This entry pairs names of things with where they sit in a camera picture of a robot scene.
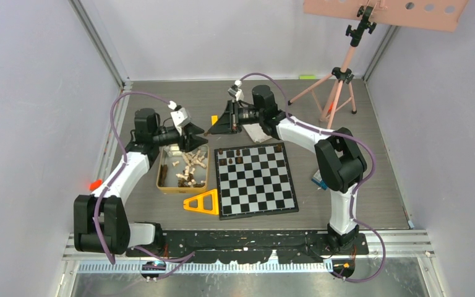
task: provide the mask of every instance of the pink board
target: pink board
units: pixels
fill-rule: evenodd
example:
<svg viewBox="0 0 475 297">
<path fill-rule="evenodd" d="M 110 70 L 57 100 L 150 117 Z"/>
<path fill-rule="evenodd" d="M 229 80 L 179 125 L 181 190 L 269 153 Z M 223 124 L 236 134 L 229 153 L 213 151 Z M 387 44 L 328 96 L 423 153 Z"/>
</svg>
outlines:
<svg viewBox="0 0 475 297">
<path fill-rule="evenodd" d="M 374 7 L 371 22 L 453 32 L 468 0 L 305 0 L 304 12 L 343 19 L 360 6 Z"/>
</svg>

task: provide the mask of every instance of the orange triangle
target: orange triangle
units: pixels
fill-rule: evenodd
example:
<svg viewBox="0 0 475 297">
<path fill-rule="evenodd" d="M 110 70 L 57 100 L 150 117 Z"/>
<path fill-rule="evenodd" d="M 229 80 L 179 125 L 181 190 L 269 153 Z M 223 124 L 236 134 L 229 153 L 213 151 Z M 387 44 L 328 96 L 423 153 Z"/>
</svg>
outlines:
<svg viewBox="0 0 475 297">
<path fill-rule="evenodd" d="M 211 196 L 212 198 L 212 209 L 211 210 L 206 210 L 204 206 L 204 198 L 206 196 Z M 192 201 L 197 201 L 197 207 L 191 207 L 190 202 Z M 185 199 L 183 201 L 183 208 L 186 210 L 190 210 L 191 212 L 200 212 L 200 213 L 206 213 L 207 215 L 219 215 L 220 214 L 220 206 L 218 202 L 218 190 L 210 190 L 208 192 L 204 192 L 203 194 L 199 194 L 197 196 L 194 196 L 192 198 Z"/>
</svg>

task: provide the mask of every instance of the green object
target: green object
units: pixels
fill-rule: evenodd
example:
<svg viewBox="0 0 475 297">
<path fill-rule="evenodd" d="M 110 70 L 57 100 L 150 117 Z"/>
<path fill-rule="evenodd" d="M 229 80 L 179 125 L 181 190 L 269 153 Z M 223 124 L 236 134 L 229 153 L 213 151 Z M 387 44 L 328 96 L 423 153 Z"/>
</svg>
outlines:
<svg viewBox="0 0 475 297">
<path fill-rule="evenodd" d="M 300 75 L 299 79 L 316 79 L 316 75 Z"/>
</svg>

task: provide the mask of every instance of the white wall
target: white wall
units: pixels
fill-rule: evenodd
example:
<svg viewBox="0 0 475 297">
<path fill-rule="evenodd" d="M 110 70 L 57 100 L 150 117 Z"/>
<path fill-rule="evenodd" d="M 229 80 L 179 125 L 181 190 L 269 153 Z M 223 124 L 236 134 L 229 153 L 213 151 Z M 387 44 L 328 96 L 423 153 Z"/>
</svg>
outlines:
<svg viewBox="0 0 475 297">
<path fill-rule="evenodd" d="M 53 296 L 117 92 L 67 1 L 0 0 L 0 296 Z"/>
<path fill-rule="evenodd" d="M 340 66 L 358 21 L 303 13 L 303 0 L 85 0 L 110 53 L 132 80 L 325 75 Z M 353 59 L 365 73 L 388 26 L 365 34 Z"/>
<path fill-rule="evenodd" d="M 401 28 L 369 86 L 413 222 L 475 296 L 475 1 L 455 33 Z"/>
</svg>

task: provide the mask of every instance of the chessboard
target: chessboard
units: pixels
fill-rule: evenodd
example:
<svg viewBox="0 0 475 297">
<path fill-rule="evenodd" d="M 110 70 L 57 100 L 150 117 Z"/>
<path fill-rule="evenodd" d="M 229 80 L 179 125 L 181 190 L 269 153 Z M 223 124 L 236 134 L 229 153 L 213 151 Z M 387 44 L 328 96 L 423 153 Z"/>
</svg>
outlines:
<svg viewBox="0 0 475 297">
<path fill-rule="evenodd" d="M 297 212 L 285 145 L 214 150 L 220 220 Z"/>
</svg>

